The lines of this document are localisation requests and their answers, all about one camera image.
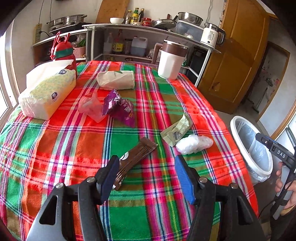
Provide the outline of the brown coffee sachet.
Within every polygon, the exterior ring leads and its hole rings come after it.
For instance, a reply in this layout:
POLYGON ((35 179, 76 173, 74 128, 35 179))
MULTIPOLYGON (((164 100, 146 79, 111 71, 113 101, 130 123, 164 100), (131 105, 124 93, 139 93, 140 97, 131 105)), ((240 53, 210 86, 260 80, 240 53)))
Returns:
POLYGON ((126 152, 119 159, 119 171, 116 175, 113 189, 119 190, 128 171, 138 164, 138 162, 148 156, 157 147, 158 144, 144 137, 140 139, 139 143, 135 147, 126 152))

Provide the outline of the white trash bin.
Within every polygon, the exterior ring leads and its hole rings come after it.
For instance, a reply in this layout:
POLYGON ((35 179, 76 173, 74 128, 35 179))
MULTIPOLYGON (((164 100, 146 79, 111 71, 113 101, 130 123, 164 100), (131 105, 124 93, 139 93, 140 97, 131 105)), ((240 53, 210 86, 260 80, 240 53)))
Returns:
POLYGON ((242 116, 234 116, 230 121, 231 135, 245 161, 253 185, 270 178, 273 158, 266 146, 256 140, 260 133, 256 126, 242 116))

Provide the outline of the green paper packet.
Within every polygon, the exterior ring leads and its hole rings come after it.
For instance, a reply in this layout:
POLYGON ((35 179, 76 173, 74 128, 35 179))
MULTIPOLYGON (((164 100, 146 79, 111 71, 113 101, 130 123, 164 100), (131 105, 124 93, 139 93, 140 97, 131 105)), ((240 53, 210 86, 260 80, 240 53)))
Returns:
POLYGON ((192 124, 189 114, 184 113, 179 121, 161 132, 161 137, 170 147, 174 147, 188 132, 192 124))

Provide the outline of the plaid tablecloth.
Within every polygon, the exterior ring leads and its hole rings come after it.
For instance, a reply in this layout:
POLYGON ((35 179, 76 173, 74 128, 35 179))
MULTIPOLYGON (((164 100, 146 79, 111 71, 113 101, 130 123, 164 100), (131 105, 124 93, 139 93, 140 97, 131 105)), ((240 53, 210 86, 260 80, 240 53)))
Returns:
POLYGON ((184 116, 188 134, 205 136, 213 145, 184 158, 215 184, 239 185, 254 212, 258 204, 243 157, 222 119, 183 74, 161 78, 140 64, 90 61, 78 66, 76 86, 49 120, 24 116, 20 107, 1 130, 1 224, 25 240, 54 186, 73 185, 95 175, 113 155, 120 159, 119 178, 99 207, 108 240, 185 240, 194 206, 185 199, 175 171, 178 151, 161 133, 184 116), (120 90, 133 104, 134 125, 118 114, 100 122, 78 110, 83 97, 108 95, 97 75, 131 71, 134 88, 120 90))

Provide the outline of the yellow tissue pack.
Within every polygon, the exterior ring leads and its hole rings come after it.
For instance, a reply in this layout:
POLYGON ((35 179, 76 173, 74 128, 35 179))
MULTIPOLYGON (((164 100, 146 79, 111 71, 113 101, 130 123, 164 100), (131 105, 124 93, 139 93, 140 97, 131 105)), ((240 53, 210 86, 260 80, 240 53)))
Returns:
POLYGON ((69 69, 73 63, 73 60, 50 61, 27 74, 27 88, 18 96, 24 116, 50 119, 76 86, 76 71, 69 69))

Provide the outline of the beige paper napkin pack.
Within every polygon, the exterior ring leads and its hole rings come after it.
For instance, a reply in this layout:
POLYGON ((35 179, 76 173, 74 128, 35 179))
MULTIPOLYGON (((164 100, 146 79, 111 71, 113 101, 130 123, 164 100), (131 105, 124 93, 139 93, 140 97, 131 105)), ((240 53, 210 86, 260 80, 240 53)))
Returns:
POLYGON ((99 88, 104 90, 134 89, 135 78, 133 71, 104 71, 96 77, 99 88))

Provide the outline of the white electric kettle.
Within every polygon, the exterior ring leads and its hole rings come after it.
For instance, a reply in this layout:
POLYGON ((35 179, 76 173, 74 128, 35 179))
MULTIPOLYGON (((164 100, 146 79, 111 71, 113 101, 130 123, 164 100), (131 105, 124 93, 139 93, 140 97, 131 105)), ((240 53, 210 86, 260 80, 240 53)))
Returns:
POLYGON ((215 48, 216 45, 223 45, 225 38, 226 33, 223 29, 212 23, 206 23, 200 42, 215 48))

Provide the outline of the red reindeer water bottle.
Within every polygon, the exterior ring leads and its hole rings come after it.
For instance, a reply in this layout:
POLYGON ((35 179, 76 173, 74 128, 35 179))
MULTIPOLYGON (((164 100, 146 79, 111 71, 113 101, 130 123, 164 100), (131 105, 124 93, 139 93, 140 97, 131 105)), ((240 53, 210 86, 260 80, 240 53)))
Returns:
POLYGON ((74 49, 72 44, 69 42, 70 34, 68 33, 64 40, 61 40, 61 32, 58 32, 53 41, 51 48, 50 58, 53 61, 56 60, 72 60, 72 63, 67 66, 67 69, 75 70, 77 76, 76 57, 74 55, 74 49))

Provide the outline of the clear storage box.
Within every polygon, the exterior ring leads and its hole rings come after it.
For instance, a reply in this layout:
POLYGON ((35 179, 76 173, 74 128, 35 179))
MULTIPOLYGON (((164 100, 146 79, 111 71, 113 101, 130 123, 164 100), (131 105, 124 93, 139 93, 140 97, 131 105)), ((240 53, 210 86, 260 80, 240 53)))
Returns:
POLYGON ((178 21, 174 32, 199 42, 203 34, 203 28, 186 21, 178 21))

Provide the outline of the white plastic jerrycan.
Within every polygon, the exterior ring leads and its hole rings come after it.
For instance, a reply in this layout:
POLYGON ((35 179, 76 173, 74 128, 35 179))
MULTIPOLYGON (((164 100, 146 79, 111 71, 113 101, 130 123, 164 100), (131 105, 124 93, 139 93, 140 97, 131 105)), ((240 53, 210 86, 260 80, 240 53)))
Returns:
POLYGON ((147 44, 148 44, 148 38, 134 36, 132 40, 132 45, 130 48, 130 54, 134 56, 140 56, 140 57, 145 56, 147 44))

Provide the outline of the black frying pan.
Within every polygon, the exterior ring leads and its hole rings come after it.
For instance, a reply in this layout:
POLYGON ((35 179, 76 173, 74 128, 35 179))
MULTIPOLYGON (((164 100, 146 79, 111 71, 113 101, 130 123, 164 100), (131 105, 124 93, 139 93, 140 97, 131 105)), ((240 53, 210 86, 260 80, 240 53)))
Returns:
POLYGON ((175 16, 174 18, 172 18, 170 14, 167 14, 165 19, 159 19, 159 20, 153 21, 151 26, 153 28, 168 31, 176 27, 177 18, 178 16, 175 16))

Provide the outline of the white ceramic bowl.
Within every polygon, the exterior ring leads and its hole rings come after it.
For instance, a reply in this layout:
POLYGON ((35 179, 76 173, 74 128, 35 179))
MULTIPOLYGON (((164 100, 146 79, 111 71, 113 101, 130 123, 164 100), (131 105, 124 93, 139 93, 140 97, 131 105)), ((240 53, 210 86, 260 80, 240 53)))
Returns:
POLYGON ((116 18, 116 17, 110 18, 110 22, 112 24, 122 24, 124 21, 125 21, 124 18, 116 18))

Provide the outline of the green glass bottle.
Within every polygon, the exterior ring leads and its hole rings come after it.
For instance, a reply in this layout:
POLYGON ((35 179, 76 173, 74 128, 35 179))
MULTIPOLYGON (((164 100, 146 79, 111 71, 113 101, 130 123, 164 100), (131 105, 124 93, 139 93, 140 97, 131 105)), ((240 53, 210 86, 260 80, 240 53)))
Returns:
POLYGON ((139 16, 139 8, 135 8, 131 20, 130 20, 130 24, 132 25, 133 23, 138 22, 138 16, 139 16))

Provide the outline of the dark sauce bottle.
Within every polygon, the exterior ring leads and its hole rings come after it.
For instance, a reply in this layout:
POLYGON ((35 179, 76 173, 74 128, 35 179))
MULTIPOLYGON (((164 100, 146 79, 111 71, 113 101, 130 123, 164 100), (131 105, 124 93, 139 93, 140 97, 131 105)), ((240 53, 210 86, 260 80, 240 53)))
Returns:
POLYGON ((138 15, 138 22, 141 23, 144 18, 144 8, 141 9, 139 15, 138 15))

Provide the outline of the wall power strip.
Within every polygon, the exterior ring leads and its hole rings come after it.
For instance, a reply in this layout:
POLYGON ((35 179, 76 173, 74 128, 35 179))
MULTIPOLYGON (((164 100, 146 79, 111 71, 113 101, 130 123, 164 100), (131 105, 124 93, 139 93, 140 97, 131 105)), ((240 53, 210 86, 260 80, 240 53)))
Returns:
POLYGON ((34 28, 33 44, 40 41, 41 32, 42 32, 42 24, 37 24, 34 28))

